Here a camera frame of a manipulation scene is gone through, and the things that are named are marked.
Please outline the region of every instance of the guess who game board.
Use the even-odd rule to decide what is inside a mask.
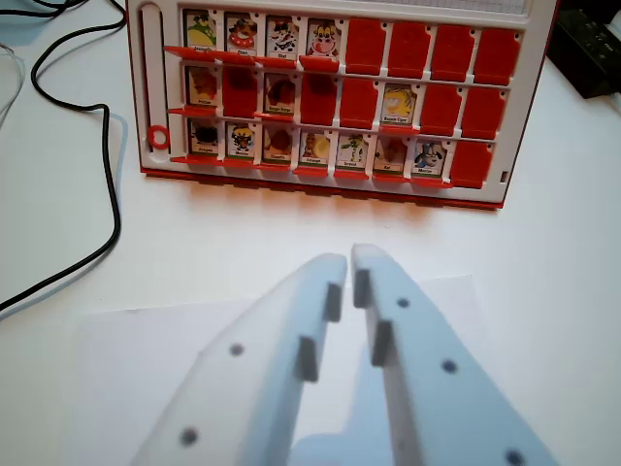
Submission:
[[[556,1],[396,1],[128,0],[143,172],[501,208]]]

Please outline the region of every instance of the cartoon character picture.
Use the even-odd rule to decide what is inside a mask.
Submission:
[[[409,85],[387,84],[381,106],[382,123],[411,124],[416,94]]]
[[[217,79],[208,69],[200,66],[188,66],[187,73],[187,96],[189,103],[193,105],[215,106],[217,94]]]
[[[256,55],[256,22],[248,13],[226,14],[226,49],[239,55]]]
[[[254,131],[245,123],[227,123],[227,155],[254,158]]]
[[[341,47],[341,31],[332,19],[309,20],[307,55],[337,58]]]
[[[207,10],[188,11],[184,17],[185,44],[197,50],[215,50],[215,19]]]
[[[298,36],[300,31],[291,17],[268,17],[268,56],[295,60],[298,57]]]
[[[369,144],[362,134],[342,134],[339,136],[337,166],[352,170],[364,170]]]
[[[413,175],[437,177],[442,173],[446,160],[446,149],[441,143],[420,141],[416,143],[416,158],[411,172]]]
[[[300,165],[327,165],[330,140],[323,133],[302,133]]]
[[[380,173],[402,173],[408,146],[401,138],[378,137],[373,169]]]
[[[265,74],[265,111],[270,114],[293,114],[295,84],[287,75]]]
[[[293,138],[289,129],[265,128],[263,159],[270,163],[289,163]]]
[[[217,155],[217,128],[208,119],[191,119],[188,122],[190,152]]]

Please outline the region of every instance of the white tabletop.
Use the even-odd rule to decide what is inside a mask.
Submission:
[[[29,69],[59,36],[116,18],[93,1],[34,35],[2,19],[0,41]],[[9,63],[0,60],[2,83],[13,78]],[[618,462],[621,116],[604,98],[582,100],[551,63],[496,213],[146,178],[125,31],[65,56],[41,83],[115,114],[114,163],[127,142],[123,231],[90,273],[0,322],[0,464],[55,464],[77,317],[255,297],[353,243],[384,248],[415,278],[474,275],[510,401],[560,463]],[[100,116],[56,108],[24,86],[0,131],[0,300],[110,235],[100,134]]]

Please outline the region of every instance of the red plastic ring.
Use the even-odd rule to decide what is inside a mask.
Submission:
[[[155,133],[162,133],[166,138],[163,143],[158,143],[155,141]],[[166,126],[161,126],[159,124],[155,124],[150,127],[147,131],[147,140],[148,143],[151,144],[156,149],[167,149],[170,146],[171,133],[168,132],[168,128]]]

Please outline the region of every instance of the black wire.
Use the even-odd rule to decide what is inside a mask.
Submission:
[[[78,5],[79,3],[83,3],[84,1],[87,1],[87,0],[73,0],[73,1],[67,0],[64,3],[64,7],[61,8],[59,6],[57,11],[62,13],[67,8],[69,8],[69,5],[75,6],[75,5]],[[108,194],[110,196],[110,203],[113,209],[113,216],[114,216],[114,229],[113,229],[112,235],[110,236],[108,241],[101,246],[101,248],[99,248],[92,254],[88,255],[84,259],[76,262],[72,266],[67,267],[65,270],[62,270],[58,272],[57,274],[52,275],[51,277],[48,277],[45,280],[42,280],[38,282],[37,284],[30,286],[28,289],[22,291],[20,294],[17,294],[13,298],[10,298],[6,300],[5,302],[1,303],[0,311],[3,311],[11,307],[13,304],[18,303],[19,301],[27,298],[28,296],[36,293],[37,291],[45,288],[46,286],[54,282],[57,282],[67,277],[68,275],[71,275],[74,272],[80,270],[80,268],[84,267],[88,263],[95,260],[97,257],[101,256],[104,252],[113,248],[114,245],[116,244],[116,241],[118,241],[118,238],[120,236],[120,227],[121,227],[120,211],[118,209],[118,203],[116,201],[116,193],[114,192],[113,174],[110,168],[110,154],[108,150],[108,137],[109,137],[109,128],[110,128],[110,108],[106,104],[93,104],[93,105],[83,106],[83,105],[76,105],[76,104],[72,104],[71,102],[65,102],[65,101],[56,99],[55,97],[52,97],[47,92],[45,92],[39,86],[39,83],[37,82],[37,78],[38,78],[37,74],[39,72],[39,69],[41,68],[41,65],[43,65],[43,63],[51,55],[51,53],[55,51],[60,45],[64,44],[65,42],[75,37],[81,36],[83,34],[89,34],[91,32],[99,32],[99,31],[108,31],[111,29],[120,29],[121,27],[125,25],[126,23],[125,10],[120,5],[118,5],[115,2],[115,0],[108,0],[108,1],[121,13],[122,18],[118,22],[115,22],[114,24],[86,27],[85,29],[72,32],[58,39],[51,46],[49,46],[46,51],[43,52],[43,54],[39,57],[37,62],[34,64],[34,66],[32,67],[32,71],[30,72],[30,80],[32,81],[32,85],[35,87],[35,89],[37,89],[37,92],[39,92],[42,96],[48,99],[52,104],[55,104],[59,107],[69,109],[69,110],[74,110],[77,112],[93,112],[95,110],[103,110],[104,117],[103,117],[103,124],[102,124],[101,152],[102,152],[103,159],[104,159],[104,172],[106,174],[106,185],[108,186]],[[0,15],[6,15],[6,13],[3,13],[3,12],[4,11],[0,11]],[[21,15],[22,13],[24,12],[21,12],[19,14],[8,14],[8,15]]]
[[[65,12],[67,9],[76,7],[81,3],[85,3],[88,0],[66,0],[63,3],[48,3],[44,0],[33,0],[44,7],[54,9],[53,12],[29,12],[26,10],[0,10],[0,15],[12,15],[16,17],[57,17]]]

